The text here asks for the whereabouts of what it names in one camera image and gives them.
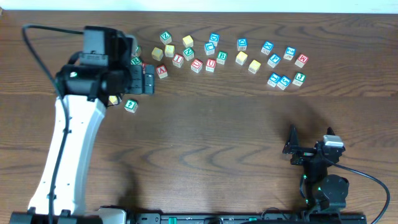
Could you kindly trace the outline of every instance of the wood grain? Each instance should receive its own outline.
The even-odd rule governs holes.
[[[27,208],[42,174],[52,137],[54,90],[21,41],[25,23],[69,29],[109,26],[135,34],[142,59],[162,47],[159,34],[194,38],[195,58],[210,32],[217,50],[229,53],[215,73],[200,74],[161,63],[169,77],[156,80],[155,96],[127,96],[136,114],[110,108],[99,129],[88,176],[89,210],[118,204],[163,212],[261,212],[304,206],[298,185],[302,167],[282,155],[290,124],[311,146],[332,126],[345,141],[341,163],[381,179],[392,202],[381,223],[398,219],[398,18],[350,14],[233,14],[172,12],[6,11],[0,20],[0,223]],[[55,73],[82,47],[81,37],[29,31]],[[245,37],[248,62],[234,62],[236,39]],[[283,56],[290,45],[310,59],[303,69],[282,60],[273,70],[260,53],[265,40]],[[256,75],[249,62],[262,66]],[[272,72],[307,75],[300,88],[266,86]],[[350,181],[347,212],[373,220],[384,205],[381,187],[330,168]]]

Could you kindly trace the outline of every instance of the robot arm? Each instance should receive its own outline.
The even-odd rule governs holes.
[[[39,187],[29,203],[29,209],[35,208],[37,214],[49,213],[47,195],[65,127],[60,100],[55,102],[55,127],[47,163]],[[62,100],[69,110],[70,124],[55,184],[54,215],[60,215],[62,210],[69,210],[71,215],[83,215],[91,153],[106,108],[99,99],[87,101],[86,96],[67,95]]]

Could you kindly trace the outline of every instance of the yellow block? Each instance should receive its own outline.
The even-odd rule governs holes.
[[[249,65],[249,71],[255,74],[259,70],[260,66],[260,62],[253,60]]]
[[[185,48],[187,47],[193,47],[193,39],[190,35],[184,37],[182,39],[182,43],[184,44]]]
[[[162,49],[158,49],[157,47],[154,48],[154,50],[152,51],[152,57],[155,60],[162,60],[163,58],[163,50]]]
[[[164,49],[164,54],[166,54],[166,57],[174,57],[174,45],[168,45],[166,44],[166,47]]]
[[[238,55],[236,56],[236,63],[243,65],[246,61],[246,59],[248,59],[248,55],[245,54],[244,52],[239,52]]]

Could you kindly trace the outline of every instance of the wooden block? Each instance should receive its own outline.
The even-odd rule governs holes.
[[[205,52],[206,55],[212,55],[215,52],[216,47],[214,46],[213,43],[209,42],[209,43],[205,43]]]
[[[219,51],[217,56],[217,63],[224,65],[227,57],[228,57],[227,52]]]
[[[137,46],[136,57],[139,57],[140,55],[141,55],[141,46]]]
[[[145,74],[145,68],[147,65],[147,63],[142,63],[142,74]]]
[[[299,66],[300,68],[302,68],[306,64],[307,61],[308,61],[308,57],[305,56],[304,54],[300,54],[300,56],[298,56],[298,58],[294,64]]]
[[[175,52],[174,45],[166,44],[166,47],[164,49],[164,54],[166,55],[166,57],[174,57],[174,52]]]
[[[219,40],[220,40],[219,34],[215,34],[215,33],[210,34],[209,42],[213,43],[215,47],[217,47]]]
[[[167,77],[167,69],[164,65],[161,65],[159,67],[156,68],[156,72],[159,76],[159,78],[165,78]]]
[[[173,65],[177,66],[178,68],[181,68],[181,66],[184,64],[184,58],[182,55],[175,54],[173,58]]]
[[[131,59],[131,64],[132,65],[142,65],[142,61],[139,57],[134,57],[133,59]]]
[[[162,41],[163,44],[169,44],[172,42],[172,35],[165,31],[160,35],[160,41]]]
[[[236,56],[235,62],[240,65],[243,65],[247,59],[248,59],[247,54],[245,54],[244,52],[239,52],[238,55]]]
[[[152,57],[155,60],[161,61],[163,58],[163,50],[155,47],[154,50],[152,51]]]
[[[216,68],[216,60],[214,59],[208,59],[206,63],[206,71],[208,72],[214,72],[214,69]]]
[[[296,49],[293,47],[287,47],[284,54],[284,59],[292,60],[294,54],[296,53]]]
[[[187,48],[187,47],[193,47],[193,39],[192,39],[192,37],[191,37],[190,35],[184,37],[184,38],[182,39],[182,43],[184,44],[184,47],[185,47],[185,48]]]
[[[275,87],[276,84],[278,84],[279,80],[280,80],[280,76],[278,74],[276,74],[276,73],[273,73],[269,77],[267,84],[272,86],[272,87]]]
[[[184,56],[184,58],[185,58],[187,61],[189,61],[189,60],[191,60],[191,59],[194,58],[195,52],[193,51],[192,48],[189,47],[189,48],[185,49],[185,50],[182,52],[182,55]]]
[[[273,54],[269,59],[267,64],[271,66],[272,68],[275,68],[275,66],[280,62],[280,57],[277,54]]]
[[[249,65],[249,71],[253,74],[256,74],[256,72],[260,69],[261,63],[253,60],[250,65]]]
[[[109,105],[118,105],[121,101],[119,96],[109,96]]]
[[[202,67],[203,62],[199,61],[198,59],[195,59],[191,64],[191,69],[196,73],[199,73]]]
[[[248,40],[246,38],[238,39],[238,51],[246,50],[248,47]]]
[[[262,46],[261,52],[269,55],[269,53],[271,53],[271,50],[274,48],[274,44],[266,41],[266,43]]]
[[[303,85],[304,80],[305,80],[305,75],[300,72],[297,72],[296,76],[294,76],[293,84],[297,85],[297,86],[301,86],[301,85]]]
[[[276,84],[281,90],[285,90],[286,87],[290,84],[291,80],[287,78],[285,75],[279,80],[278,84]]]
[[[127,100],[126,105],[124,105],[124,109],[128,112],[135,113],[137,111],[138,104],[134,100]]]

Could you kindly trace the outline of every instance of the black cable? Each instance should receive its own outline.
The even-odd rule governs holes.
[[[61,105],[62,105],[63,112],[65,114],[65,128],[63,129],[63,137],[62,137],[62,141],[61,141],[61,146],[60,146],[60,150],[58,152],[57,161],[55,162],[54,172],[53,172],[52,178],[51,178],[50,192],[49,192],[49,195],[48,195],[48,198],[49,198],[49,223],[52,224],[53,223],[53,213],[54,213],[54,201],[53,200],[55,198],[55,196],[54,196],[55,182],[57,180],[57,174],[58,174],[58,170],[59,170],[60,163],[61,163],[63,149],[65,147],[65,143],[67,141],[67,136],[68,136],[68,132],[69,132],[69,112],[68,112],[68,108],[66,107],[65,103],[63,102],[63,96],[62,96],[57,84],[55,83],[55,80],[54,80],[53,76],[51,75],[50,71],[44,65],[42,59],[39,57],[39,55],[37,55],[37,52],[35,51],[35,49],[33,48],[33,46],[29,42],[29,39],[28,39],[28,37],[26,35],[26,30],[30,29],[30,28],[52,30],[52,31],[58,31],[58,32],[65,32],[65,33],[68,33],[68,34],[83,34],[83,32],[82,31],[59,29],[59,28],[54,28],[54,27],[46,27],[46,26],[35,25],[35,24],[26,24],[26,25],[24,25],[22,27],[22,38],[24,39],[24,42],[25,42],[26,46],[28,47],[29,51],[32,53],[33,57],[36,59],[36,62],[40,65],[41,69],[44,71],[44,73],[46,74],[47,78],[49,78],[51,84],[55,88],[55,92],[56,92],[56,94],[59,97],[59,100],[60,100]]]
[[[345,166],[342,166],[342,165],[339,165],[339,164],[335,164],[334,162],[332,162],[332,161],[330,161],[329,159],[327,159],[327,158],[325,157],[325,155],[323,155],[323,152],[321,151],[321,149],[318,150],[318,153],[321,155],[322,159],[324,159],[327,163],[329,163],[329,164],[331,164],[331,165],[333,165],[333,166],[335,166],[335,167],[339,167],[340,169],[348,170],[348,171],[351,171],[351,172],[353,172],[353,173],[355,173],[355,174],[359,174],[359,175],[361,175],[361,176],[367,177],[367,178],[369,178],[369,179],[375,181],[375,182],[378,183],[381,187],[384,188],[384,190],[386,191],[386,203],[384,204],[384,207],[383,207],[383,209],[381,210],[381,212],[379,213],[379,215],[373,220],[373,222],[372,222],[371,224],[377,223],[377,222],[381,219],[381,217],[384,215],[384,212],[386,212],[386,210],[387,210],[387,208],[388,208],[388,205],[390,204],[390,197],[391,197],[391,196],[390,196],[390,191],[388,190],[388,187],[387,187],[383,182],[381,182],[380,180],[378,180],[377,178],[375,178],[375,177],[373,177],[373,176],[371,176],[371,175],[369,175],[369,174],[365,174],[365,173],[363,173],[363,172],[361,172],[361,171],[354,170],[354,169],[352,169],[352,168],[345,167]]]
[[[264,220],[264,215],[270,210],[270,209],[274,209],[274,210],[278,210],[279,213],[281,213],[283,215],[283,217],[288,220],[288,218],[286,217],[286,215],[277,207],[269,207],[266,210],[264,210],[261,214],[261,220]]]

